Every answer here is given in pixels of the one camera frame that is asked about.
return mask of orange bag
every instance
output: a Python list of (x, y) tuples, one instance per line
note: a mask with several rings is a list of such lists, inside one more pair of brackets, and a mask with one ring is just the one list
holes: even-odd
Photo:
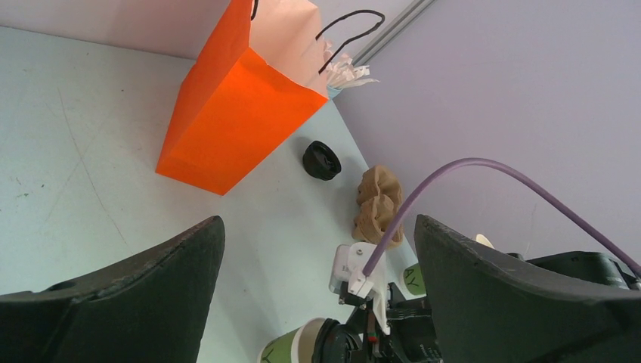
[(226, 194), (327, 102), (318, 7), (258, 5), (230, 1), (183, 81), (159, 174)]

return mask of purple tube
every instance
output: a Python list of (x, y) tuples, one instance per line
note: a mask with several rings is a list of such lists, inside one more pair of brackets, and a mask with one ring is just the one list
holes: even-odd
[(565, 204), (561, 203), (560, 200), (556, 199), (552, 194), (550, 194), (548, 191), (543, 189), (539, 184), (537, 184), (527, 176), (523, 175), (518, 170), (515, 170), (503, 163), (499, 163), (497, 161), (489, 160), (489, 159), (482, 159), (479, 157), (467, 157), (464, 159), (453, 161), (447, 165), (444, 165), (440, 167), (438, 170), (436, 170), (435, 172), (433, 172), (422, 183), (420, 183), (419, 186), (416, 187), (416, 189), (414, 189), (412, 194), (410, 194), (407, 200), (401, 205), (401, 208), (398, 209), (398, 213), (396, 213), (396, 216), (387, 227), (387, 230), (385, 231), (385, 234), (382, 236), (380, 243), (378, 244), (378, 246), (376, 246), (376, 249), (374, 249), (372, 256), (363, 267), (363, 274), (365, 276), (371, 275), (372, 271), (374, 270), (374, 267), (376, 267), (376, 264), (378, 263), (381, 256), (383, 255), (383, 252), (385, 252), (385, 249), (387, 248), (389, 242), (392, 240), (392, 235), (398, 229), (398, 226), (401, 224), (401, 221), (410, 211), (410, 208), (414, 205), (414, 203), (416, 202), (416, 199), (418, 199), (421, 193), (423, 193), (425, 188), (427, 188), (428, 185), (430, 185), (434, 180), (441, 177), (443, 174), (447, 174), (452, 170), (459, 169), (462, 166), (471, 166), (471, 165), (486, 166), (488, 168), (492, 168), (500, 172), (504, 172), (505, 174), (525, 184), (525, 186), (533, 190), (536, 194), (539, 194), (543, 199), (547, 200), (550, 204), (552, 204), (555, 208), (557, 208), (561, 213), (563, 213), (566, 217), (570, 218), (570, 220), (572, 220), (579, 227), (581, 227), (581, 229), (586, 231), (590, 236), (592, 236), (595, 240), (597, 240), (600, 244), (602, 244), (606, 249), (608, 249), (608, 251), (610, 251), (618, 259), (620, 259), (623, 263), (628, 265), (637, 277), (641, 277), (641, 266), (639, 266), (639, 264), (634, 262), (634, 260), (631, 257), (629, 257), (625, 252), (623, 252), (619, 247), (617, 247), (617, 245), (615, 245), (611, 240), (609, 240), (601, 232), (597, 231), (592, 225), (590, 225), (590, 223), (586, 222), (584, 219), (578, 216), (577, 213), (574, 213), (572, 209), (569, 209)]

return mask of bag handle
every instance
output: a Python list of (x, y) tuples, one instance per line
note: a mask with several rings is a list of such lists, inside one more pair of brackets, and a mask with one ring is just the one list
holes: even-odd
[(259, 0), (254, 0), (254, 8), (252, 9), (252, 17), (250, 18), (250, 20), (254, 20), (258, 9), (259, 9)]
[(357, 40), (357, 39), (363, 38), (364, 36), (368, 36), (368, 35), (370, 35), (371, 33), (374, 33), (377, 29), (379, 29), (379, 28), (380, 28), (380, 26), (381, 26), (383, 23), (385, 23), (385, 15), (383, 15), (382, 13), (379, 13), (378, 11), (375, 11), (375, 10), (367, 10), (367, 9), (364, 9), (364, 10), (356, 10), (356, 11), (353, 11), (353, 12), (351, 12), (351, 13), (349, 13), (349, 14), (345, 14), (345, 15), (341, 16), (340, 18), (338, 18), (338, 19), (334, 20), (333, 22), (331, 22), (328, 26), (325, 26), (325, 28), (324, 28), (323, 30), (321, 30), (321, 31), (320, 31), (320, 33), (318, 33), (318, 35), (316, 36), (316, 40), (318, 40), (318, 39), (323, 35), (323, 33), (325, 33), (325, 31), (326, 31), (326, 30), (328, 30), (329, 28), (331, 28), (334, 24), (338, 23), (338, 22), (339, 22), (339, 21), (341, 21), (341, 20), (345, 20), (345, 19), (347, 19), (348, 17), (353, 17), (353, 16), (354, 16), (354, 15), (356, 15), (356, 14), (374, 14), (374, 15), (376, 15), (376, 16), (378, 16), (378, 17), (380, 17), (380, 18), (381, 18), (381, 20), (379, 20), (376, 24), (374, 24), (374, 26), (372, 26), (368, 31), (366, 31), (366, 32), (364, 32), (364, 33), (361, 33), (361, 34), (359, 34), (359, 35), (357, 35), (357, 36), (355, 36), (355, 37), (352, 37), (352, 38), (350, 38), (350, 39), (345, 40), (345, 42), (344, 42), (344, 43), (342, 43), (342, 44), (341, 44), (341, 46), (340, 46), (338, 49), (336, 49), (336, 51), (334, 52), (334, 54), (332, 54), (332, 56), (330, 57), (330, 59), (329, 59), (329, 60), (327, 60), (327, 62), (323, 65), (323, 67), (318, 71), (318, 74), (321, 74), (321, 73), (322, 73), (322, 72), (327, 68), (327, 66), (329, 66), (329, 65), (330, 65), (330, 63), (334, 60), (334, 58), (336, 57), (336, 55), (338, 55), (338, 54), (340, 53), (340, 51), (341, 51), (341, 50), (342, 50), (342, 49), (343, 49), (347, 44), (349, 44), (349, 43), (353, 42), (354, 40)]

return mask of white table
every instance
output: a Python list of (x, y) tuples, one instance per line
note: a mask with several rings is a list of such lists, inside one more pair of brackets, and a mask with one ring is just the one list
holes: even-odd
[[(199, 361), (255, 361), (308, 319), (351, 312), (327, 285), (367, 165), (330, 102), (224, 197), (155, 174), (192, 64), (0, 28), (0, 294), (43, 290), (220, 215), (225, 257)], [(315, 139), (342, 161), (332, 181), (302, 168)], [(395, 280), (416, 258), (405, 244), (388, 260)]]

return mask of white wall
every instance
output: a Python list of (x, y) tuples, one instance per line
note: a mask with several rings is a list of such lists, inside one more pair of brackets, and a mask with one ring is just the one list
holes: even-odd
[[(360, 8), (381, 11), (392, 20), (411, 3), (410, 0), (313, 2), (326, 23)], [(228, 3), (229, 0), (0, 0), (0, 26), (195, 58)], [(360, 15), (337, 25), (327, 35), (338, 45), (374, 23), (372, 17)], [(348, 50), (355, 54), (370, 40), (354, 42)]]
[[(641, 260), (641, 2), (440, 0), (371, 61), (381, 80), (336, 103), (369, 164), (406, 194), (437, 167), (523, 171)], [(601, 250), (527, 188), (469, 167), (417, 213), (527, 257)]]

